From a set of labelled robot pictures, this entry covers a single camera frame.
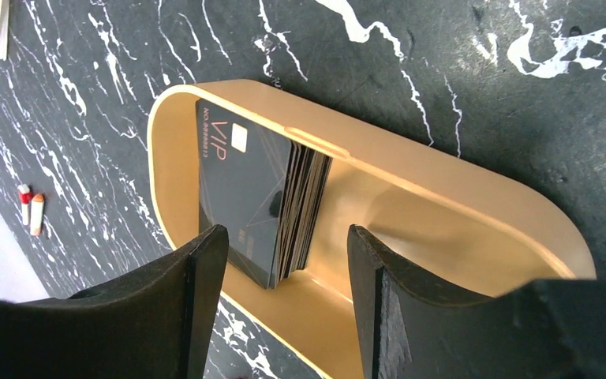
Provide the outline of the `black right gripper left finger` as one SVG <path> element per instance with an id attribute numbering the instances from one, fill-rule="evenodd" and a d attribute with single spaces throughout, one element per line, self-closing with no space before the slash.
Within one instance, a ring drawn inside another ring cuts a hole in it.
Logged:
<path id="1" fill-rule="evenodd" d="M 215 225 L 69 298 L 0 300 L 0 378 L 201 378 L 227 253 Z"/>

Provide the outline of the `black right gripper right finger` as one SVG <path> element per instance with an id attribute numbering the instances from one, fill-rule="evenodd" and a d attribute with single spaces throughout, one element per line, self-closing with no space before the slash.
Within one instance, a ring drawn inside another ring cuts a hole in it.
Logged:
<path id="1" fill-rule="evenodd" d="M 348 230 L 367 378 L 606 378 L 606 280 L 533 280 L 491 298 Z"/>

